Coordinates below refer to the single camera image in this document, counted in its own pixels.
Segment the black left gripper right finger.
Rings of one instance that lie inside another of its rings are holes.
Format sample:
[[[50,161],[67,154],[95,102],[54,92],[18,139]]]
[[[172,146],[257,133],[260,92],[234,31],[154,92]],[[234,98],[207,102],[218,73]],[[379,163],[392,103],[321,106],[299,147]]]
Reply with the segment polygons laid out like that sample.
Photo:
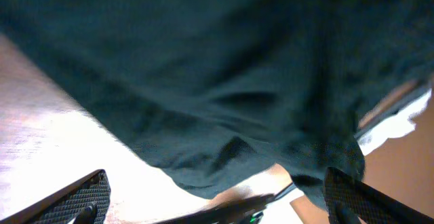
[[[331,224],[433,224],[433,218],[336,168],[327,170],[324,199]]]

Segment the black shorts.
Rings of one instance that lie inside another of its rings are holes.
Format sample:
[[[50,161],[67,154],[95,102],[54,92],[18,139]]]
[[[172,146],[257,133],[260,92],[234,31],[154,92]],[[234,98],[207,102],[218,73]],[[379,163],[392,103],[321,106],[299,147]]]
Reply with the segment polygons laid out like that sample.
[[[146,163],[211,199],[274,164],[325,208],[359,120],[433,72],[433,0],[1,0],[1,32]]]

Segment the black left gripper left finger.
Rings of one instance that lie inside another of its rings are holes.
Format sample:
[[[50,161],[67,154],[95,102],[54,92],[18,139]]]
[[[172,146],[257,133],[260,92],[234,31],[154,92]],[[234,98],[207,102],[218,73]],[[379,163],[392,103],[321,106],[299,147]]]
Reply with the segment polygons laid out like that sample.
[[[70,223],[88,206],[91,223],[103,224],[111,202],[111,187],[103,169],[95,170],[35,204],[1,220],[3,224]]]

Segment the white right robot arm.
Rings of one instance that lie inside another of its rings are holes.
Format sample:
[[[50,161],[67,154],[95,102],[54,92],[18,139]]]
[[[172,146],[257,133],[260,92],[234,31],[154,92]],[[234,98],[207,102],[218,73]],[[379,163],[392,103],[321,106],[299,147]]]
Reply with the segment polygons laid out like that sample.
[[[268,206],[283,199],[294,190],[296,186],[291,183],[276,195],[257,195],[156,224],[259,223]]]

